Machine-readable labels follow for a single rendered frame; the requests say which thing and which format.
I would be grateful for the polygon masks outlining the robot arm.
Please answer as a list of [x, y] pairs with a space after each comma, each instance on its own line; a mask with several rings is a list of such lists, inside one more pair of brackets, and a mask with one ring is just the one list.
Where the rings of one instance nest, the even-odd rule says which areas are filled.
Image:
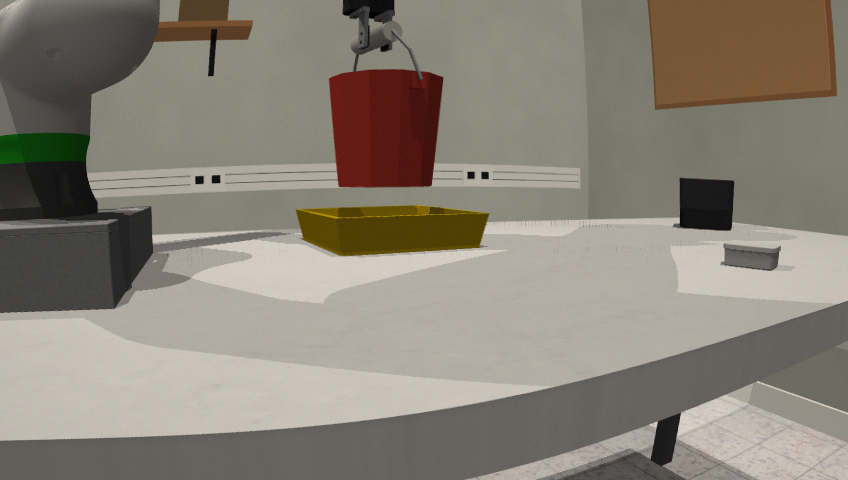
[[0, 11], [0, 221], [98, 213], [91, 94], [141, 65], [159, 17], [160, 0], [17, 0]]

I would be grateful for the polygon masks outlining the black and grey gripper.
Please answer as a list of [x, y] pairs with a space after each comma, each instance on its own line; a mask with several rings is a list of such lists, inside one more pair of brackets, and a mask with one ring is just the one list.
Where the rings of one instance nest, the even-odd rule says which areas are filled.
[[[359, 18], [358, 49], [363, 50], [369, 47], [369, 18], [382, 24], [392, 21], [394, 0], [343, 0], [343, 15]], [[381, 47], [381, 52], [389, 50], [392, 50], [392, 43]]]

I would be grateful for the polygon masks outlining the red bucket with grey handle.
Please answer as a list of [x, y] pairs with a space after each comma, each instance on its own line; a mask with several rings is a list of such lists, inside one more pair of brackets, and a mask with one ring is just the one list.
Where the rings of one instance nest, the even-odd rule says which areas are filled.
[[[388, 21], [370, 30], [363, 50], [354, 37], [353, 72], [329, 78], [339, 187], [432, 186], [443, 77], [420, 71], [401, 36]], [[397, 40], [416, 71], [356, 71], [359, 55]]]

